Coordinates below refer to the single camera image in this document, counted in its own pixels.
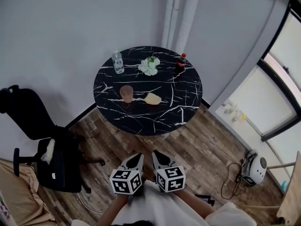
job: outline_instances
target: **white cube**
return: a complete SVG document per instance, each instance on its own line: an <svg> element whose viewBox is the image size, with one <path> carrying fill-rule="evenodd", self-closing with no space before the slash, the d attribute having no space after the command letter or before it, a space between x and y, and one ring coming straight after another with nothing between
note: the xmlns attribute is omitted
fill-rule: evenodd
<svg viewBox="0 0 301 226"><path fill-rule="evenodd" d="M156 170L156 180L164 192L184 189L186 174L183 166Z"/></svg>
<svg viewBox="0 0 301 226"><path fill-rule="evenodd" d="M142 185L139 170L114 169L110 176L111 186L116 194L134 194Z"/></svg>

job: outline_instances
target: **gray wall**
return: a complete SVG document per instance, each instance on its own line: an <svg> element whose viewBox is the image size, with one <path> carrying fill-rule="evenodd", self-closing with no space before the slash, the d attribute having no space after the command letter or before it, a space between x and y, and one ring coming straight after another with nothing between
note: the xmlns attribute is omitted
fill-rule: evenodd
<svg viewBox="0 0 301 226"><path fill-rule="evenodd" d="M160 45L166 0L0 0L0 88L34 89L55 124L65 126L94 103L93 83L114 49ZM29 140L0 115L0 158Z"/></svg>
<svg viewBox="0 0 301 226"><path fill-rule="evenodd" d="M185 52L201 77L205 101L211 104L242 66L265 27L274 2L199 0ZM266 47L257 52L253 67Z"/></svg>

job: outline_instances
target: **wooden chair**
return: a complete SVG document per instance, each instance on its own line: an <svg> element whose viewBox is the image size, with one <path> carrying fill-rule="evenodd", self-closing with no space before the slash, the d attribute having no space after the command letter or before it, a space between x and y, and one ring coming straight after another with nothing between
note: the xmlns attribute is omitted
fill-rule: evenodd
<svg viewBox="0 0 301 226"><path fill-rule="evenodd" d="M284 218L283 226L301 226L301 153L297 152L296 162L267 167L267 169L294 166L291 181L280 206L241 205L249 209L278 209L277 217Z"/></svg>

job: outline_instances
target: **flower bouquet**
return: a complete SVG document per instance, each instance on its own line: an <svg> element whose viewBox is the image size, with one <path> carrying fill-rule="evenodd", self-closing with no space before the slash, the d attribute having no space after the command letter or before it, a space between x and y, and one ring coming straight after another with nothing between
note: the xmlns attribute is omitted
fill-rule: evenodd
<svg viewBox="0 0 301 226"><path fill-rule="evenodd" d="M138 69L145 75L151 76L158 73L156 67L159 64L160 60L157 57L151 56L145 60L141 60L141 64L138 66Z"/></svg>

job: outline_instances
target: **brown blanket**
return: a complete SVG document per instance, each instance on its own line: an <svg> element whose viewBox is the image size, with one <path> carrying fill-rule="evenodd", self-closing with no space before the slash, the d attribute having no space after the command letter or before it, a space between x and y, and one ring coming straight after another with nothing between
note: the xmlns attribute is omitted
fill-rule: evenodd
<svg viewBox="0 0 301 226"><path fill-rule="evenodd" d="M20 164L20 177L13 163L0 160L0 196L18 226L55 226L55 218L37 194L38 180L33 167Z"/></svg>

